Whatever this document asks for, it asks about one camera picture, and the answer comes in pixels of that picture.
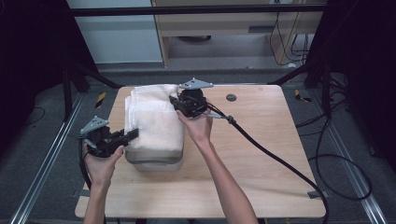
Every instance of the plastic container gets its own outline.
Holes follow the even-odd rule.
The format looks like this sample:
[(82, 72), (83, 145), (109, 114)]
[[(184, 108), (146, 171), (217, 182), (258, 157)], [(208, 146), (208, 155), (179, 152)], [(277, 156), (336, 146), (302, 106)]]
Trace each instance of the plastic container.
[(125, 150), (126, 160), (138, 171), (177, 171), (183, 163), (181, 150)]

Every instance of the folded towel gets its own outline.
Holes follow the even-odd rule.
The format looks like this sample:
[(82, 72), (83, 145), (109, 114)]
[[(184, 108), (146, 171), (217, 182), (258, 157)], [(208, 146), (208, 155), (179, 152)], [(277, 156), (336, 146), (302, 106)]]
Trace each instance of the folded towel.
[(127, 150), (181, 151), (184, 127), (178, 120), (169, 95), (177, 97), (178, 85), (134, 88), (125, 99), (125, 132), (139, 130)]

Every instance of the white cloth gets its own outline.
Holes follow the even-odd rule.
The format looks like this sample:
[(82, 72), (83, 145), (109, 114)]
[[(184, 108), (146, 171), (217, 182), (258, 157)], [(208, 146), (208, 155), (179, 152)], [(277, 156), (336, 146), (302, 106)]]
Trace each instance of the white cloth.
[(127, 150), (182, 150), (184, 127), (169, 101), (177, 90), (168, 84), (135, 87), (125, 98), (125, 132), (139, 130)]

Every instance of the table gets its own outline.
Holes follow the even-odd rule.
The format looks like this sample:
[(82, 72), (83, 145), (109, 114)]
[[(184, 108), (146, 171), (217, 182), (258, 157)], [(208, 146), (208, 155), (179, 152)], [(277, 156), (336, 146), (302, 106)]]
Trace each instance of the table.
[[(108, 119), (111, 132), (123, 128), (124, 98), (132, 89), (119, 90)], [(279, 86), (224, 85), (203, 91), (260, 144), (314, 181)], [(236, 95), (236, 101), (226, 100), (230, 93)], [(324, 216), (322, 201), (308, 197), (313, 189), (307, 183), (251, 145), (227, 120), (214, 120), (211, 139), (258, 217)], [(108, 191), (106, 216), (224, 217), (205, 161), (187, 133), (184, 144), (183, 164), (177, 172), (139, 172), (122, 157)], [(88, 200), (80, 196), (78, 217), (84, 217)]]

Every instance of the white cabinet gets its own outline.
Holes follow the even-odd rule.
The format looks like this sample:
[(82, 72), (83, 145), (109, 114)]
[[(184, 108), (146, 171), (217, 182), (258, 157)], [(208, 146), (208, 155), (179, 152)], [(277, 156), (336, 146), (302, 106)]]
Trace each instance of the white cabinet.
[[(150, 0), (67, 0), (71, 8), (151, 7)], [(76, 17), (97, 64), (161, 63), (154, 17)]]

